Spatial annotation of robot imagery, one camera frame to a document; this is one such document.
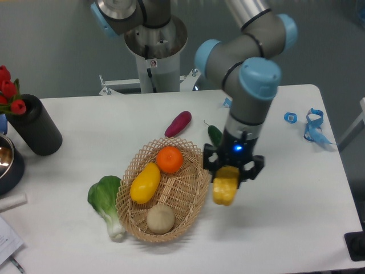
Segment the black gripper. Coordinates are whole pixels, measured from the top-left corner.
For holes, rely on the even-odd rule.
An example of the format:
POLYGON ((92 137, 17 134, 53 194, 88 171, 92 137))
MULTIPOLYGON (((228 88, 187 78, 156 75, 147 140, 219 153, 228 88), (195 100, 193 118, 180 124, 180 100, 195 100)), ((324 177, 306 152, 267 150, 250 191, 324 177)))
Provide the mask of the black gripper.
POLYGON ((214 179, 223 166, 237 167, 239 189, 241 183, 254 180, 265 166, 264 156, 253 155, 257 140, 248 139, 246 131, 240 137, 235 137, 225 128, 219 147, 204 144, 203 169, 208 170, 214 179), (245 165, 251 162, 253 166, 247 170, 245 165))

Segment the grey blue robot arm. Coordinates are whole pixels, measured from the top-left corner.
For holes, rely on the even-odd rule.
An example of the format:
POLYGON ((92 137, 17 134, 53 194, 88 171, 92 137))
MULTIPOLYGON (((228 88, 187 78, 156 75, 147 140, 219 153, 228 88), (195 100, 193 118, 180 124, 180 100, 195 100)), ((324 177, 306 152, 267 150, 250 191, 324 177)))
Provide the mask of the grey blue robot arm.
MULTIPOLYGON (((194 58, 201 75, 232 99, 221 143, 204 146, 203 168, 217 177, 220 169, 234 167, 244 182, 265 165, 253 150, 281 81, 272 57, 295 44, 298 30, 292 18, 274 14, 265 1, 226 4, 240 36, 228 43, 205 41, 194 58)), ((91 11, 107 35, 124 36, 143 93, 180 89, 180 53, 188 34, 169 1, 93 1, 91 11)))

